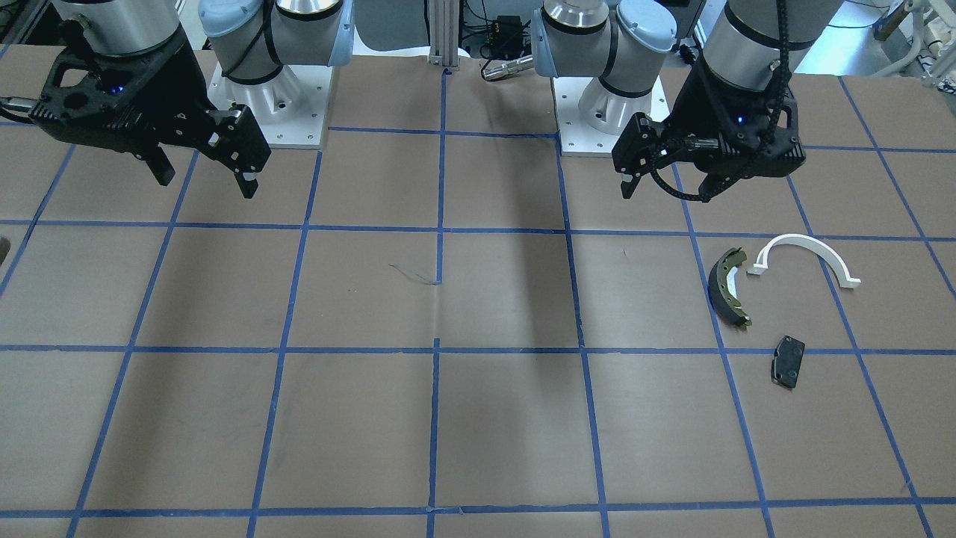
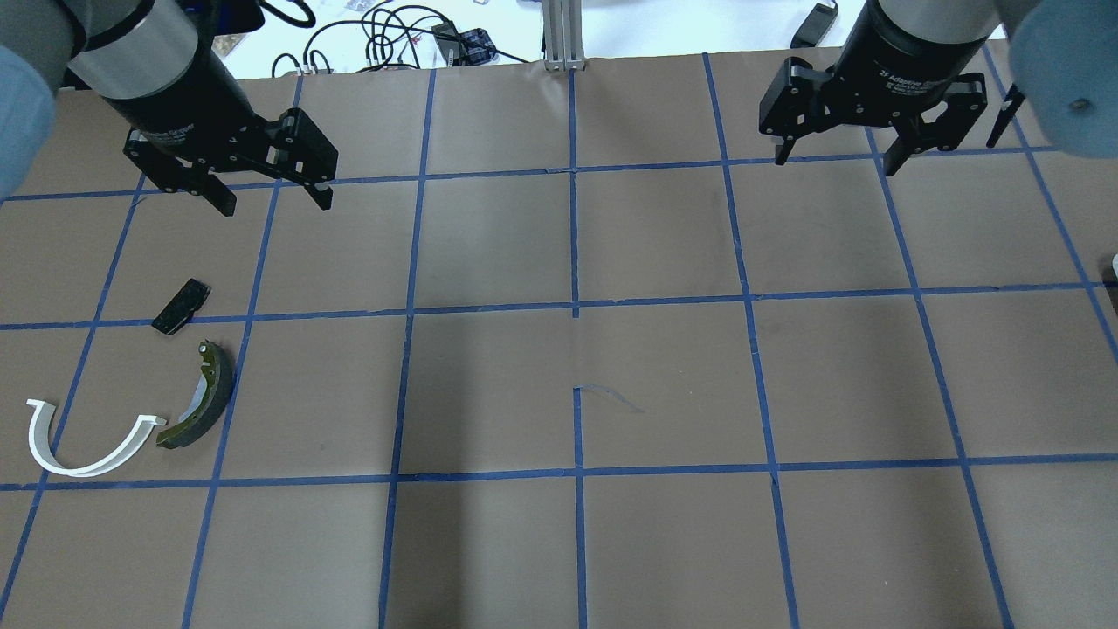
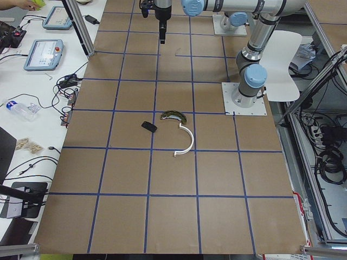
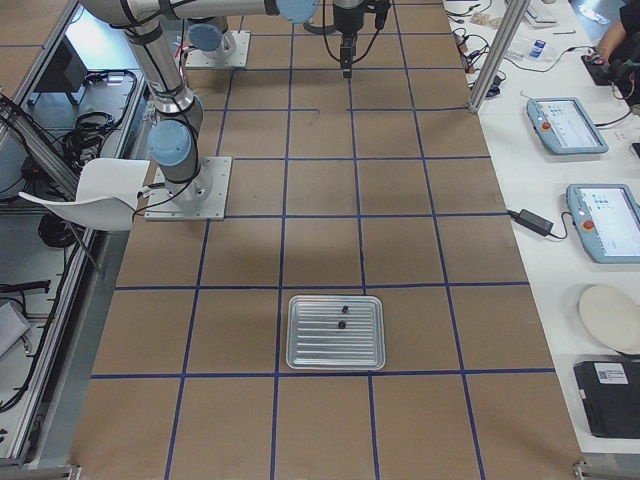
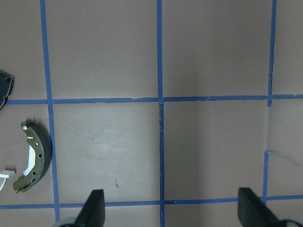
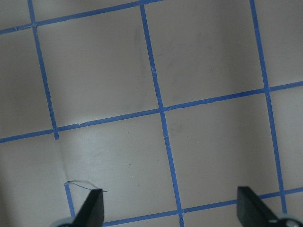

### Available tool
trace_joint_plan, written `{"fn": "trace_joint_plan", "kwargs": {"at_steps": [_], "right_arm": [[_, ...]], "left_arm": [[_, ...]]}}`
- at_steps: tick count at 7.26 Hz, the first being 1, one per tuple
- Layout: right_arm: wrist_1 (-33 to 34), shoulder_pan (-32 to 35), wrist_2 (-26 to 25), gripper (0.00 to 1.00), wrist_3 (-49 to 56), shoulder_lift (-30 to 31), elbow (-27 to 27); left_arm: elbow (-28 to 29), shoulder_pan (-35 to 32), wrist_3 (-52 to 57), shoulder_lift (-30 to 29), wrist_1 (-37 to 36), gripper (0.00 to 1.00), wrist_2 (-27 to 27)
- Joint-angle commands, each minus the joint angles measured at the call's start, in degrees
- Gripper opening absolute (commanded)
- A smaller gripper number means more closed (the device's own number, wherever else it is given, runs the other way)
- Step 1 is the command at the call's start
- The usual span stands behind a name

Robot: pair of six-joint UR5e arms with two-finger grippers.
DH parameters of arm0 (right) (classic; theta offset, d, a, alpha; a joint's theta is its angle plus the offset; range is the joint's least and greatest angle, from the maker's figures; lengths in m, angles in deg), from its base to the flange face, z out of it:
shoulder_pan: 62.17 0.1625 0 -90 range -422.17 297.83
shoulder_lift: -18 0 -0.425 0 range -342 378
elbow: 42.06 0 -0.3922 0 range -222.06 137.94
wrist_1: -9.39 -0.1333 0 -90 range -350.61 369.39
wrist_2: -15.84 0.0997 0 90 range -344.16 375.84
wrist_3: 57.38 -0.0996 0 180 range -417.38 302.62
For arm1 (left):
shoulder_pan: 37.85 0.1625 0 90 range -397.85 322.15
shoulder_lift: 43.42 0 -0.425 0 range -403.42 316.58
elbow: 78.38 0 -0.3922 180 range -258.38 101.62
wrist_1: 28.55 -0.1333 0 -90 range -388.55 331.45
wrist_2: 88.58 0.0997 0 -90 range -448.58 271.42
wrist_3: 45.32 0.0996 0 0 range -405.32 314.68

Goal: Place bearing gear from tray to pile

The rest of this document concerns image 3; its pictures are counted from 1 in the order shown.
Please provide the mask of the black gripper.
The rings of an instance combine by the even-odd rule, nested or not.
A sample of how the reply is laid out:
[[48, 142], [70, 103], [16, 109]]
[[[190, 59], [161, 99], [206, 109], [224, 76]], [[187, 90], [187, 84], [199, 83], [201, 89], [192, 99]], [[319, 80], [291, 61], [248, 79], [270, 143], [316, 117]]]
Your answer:
[[159, 41], [165, 44], [166, 21], [171, 18], [172, 0], [154, 0], [155, 17], [159, 20]]

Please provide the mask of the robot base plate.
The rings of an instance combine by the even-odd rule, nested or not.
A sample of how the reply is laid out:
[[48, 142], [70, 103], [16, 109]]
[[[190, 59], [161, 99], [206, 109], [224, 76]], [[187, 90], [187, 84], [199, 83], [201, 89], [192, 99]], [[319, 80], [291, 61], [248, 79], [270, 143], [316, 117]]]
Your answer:
[[254, 97], [239, 92], [239, 83], [222, 82], [225, 115], [266, 116], [266, 106], [261, 91]]
[[214, 35], [246, 37], [245, 24], [248, 18], [245, 12], [234, 12], [231, 15], [213, 15]]

